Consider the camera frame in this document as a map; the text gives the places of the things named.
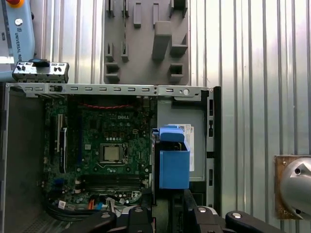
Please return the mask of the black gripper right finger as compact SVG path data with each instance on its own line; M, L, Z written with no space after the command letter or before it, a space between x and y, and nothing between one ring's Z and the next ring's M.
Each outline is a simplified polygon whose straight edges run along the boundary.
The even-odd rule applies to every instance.
M215 209L196 204L190 190L184 191L185 217L187 233L283 233L256 217L242 211L230 211L225 217L218 215Z

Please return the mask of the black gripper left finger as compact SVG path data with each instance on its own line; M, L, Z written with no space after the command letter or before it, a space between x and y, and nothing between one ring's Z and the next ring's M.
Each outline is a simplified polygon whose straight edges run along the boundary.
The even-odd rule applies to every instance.
M125 208L120 216L111 211L100 211L74 223L64 233L152 233L152 206L155 194L143 193L140 205Z

